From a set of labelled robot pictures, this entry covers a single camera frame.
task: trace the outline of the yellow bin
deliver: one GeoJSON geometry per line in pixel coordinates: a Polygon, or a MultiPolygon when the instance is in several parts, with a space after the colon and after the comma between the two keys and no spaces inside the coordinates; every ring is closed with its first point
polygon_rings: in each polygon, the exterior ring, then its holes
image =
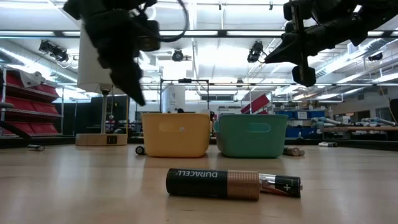
{"type": "Polygon", "coordinates": [[[154,157],[201,157],[209,146],[207,114],[143,114],[145,152],[154,157]]]}

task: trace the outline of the small battery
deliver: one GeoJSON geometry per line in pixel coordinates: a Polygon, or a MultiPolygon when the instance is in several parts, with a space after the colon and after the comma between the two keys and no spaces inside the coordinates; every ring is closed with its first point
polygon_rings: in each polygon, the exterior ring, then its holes
{"type": "Polygon", "coordinates": [[[289,197],[301,197],[303,185],[300,177],[283,175],[259,174],[261,192],[284,195],[289,197]]]}
{"type": "Polygon", "coordinates": [[[34,151],[44,151],[45,147],[44,146],[40,146],[40,145],[28,145],[27,146],[28,149],[33,149],[34,151]]]}
{"type": "Polygon", "coordinates": [[[321,147],[337,147],[337,143],[336,142],[321,142],[318,144],[318,146],[321,147]]]}
{"type": "Polygon", "coordinates": [[[284,155],[286,156],[304,156],[305,151],[297,147],[284,147],[284,155]]]}

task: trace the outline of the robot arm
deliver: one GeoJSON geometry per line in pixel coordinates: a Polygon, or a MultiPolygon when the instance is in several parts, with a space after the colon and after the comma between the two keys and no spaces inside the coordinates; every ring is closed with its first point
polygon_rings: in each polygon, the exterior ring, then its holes
{"type": "Polygon", "coordinates": [[[103,68],[111,69],[111,79],[141,106],[145,105],[139,80],[142,70],[134,61],[139,51],[160,49],[160,42],[173,42],[188,29],[188,12],[182,0],[177,0],[185,16],[183,32],[175,37],[161,38],[159,23],[149,21],[148,7],[157,0],[68,0],[63,9],[75,19],[83,20],[91,43],[98,51],[103,68]]]}
{"type": "Polygon", "coordinates": [[[308,66],[307,57],[333,49],[346,40],[357,46],[398,14],[396,0],[296,0],[284,5],[286,25],[282,43],[265,59],[265,63],[291,62],[295,82],[312,86],[315,70],[308,66]],[[354,12],[357,5],[362,8],[354,12]],[[317,25],[304,27],[303,20],[313,18],[317,25]]]}

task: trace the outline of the workbench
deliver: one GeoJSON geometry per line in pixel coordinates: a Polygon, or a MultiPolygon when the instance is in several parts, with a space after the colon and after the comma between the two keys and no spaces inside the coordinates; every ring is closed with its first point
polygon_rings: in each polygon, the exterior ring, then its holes
{"type": "Polygon", "coordinates": [[[47,146],[0,151],[0,223],[383,223],[398,220],[398,153],[299,146],[305,157],[137,156],[135,147],[47,146]],[[302,198],[258,202],[170,196],[171,167],[256,170],[302,178],[302,198]]]}

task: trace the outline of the small wooden block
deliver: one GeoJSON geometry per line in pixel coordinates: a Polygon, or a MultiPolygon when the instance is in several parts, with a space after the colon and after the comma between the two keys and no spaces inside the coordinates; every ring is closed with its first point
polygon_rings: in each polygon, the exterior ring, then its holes
{"type": "Polygon", "coordinates": [[[125,146],[127,134],[77,134],[77,146],[125,146]]]}

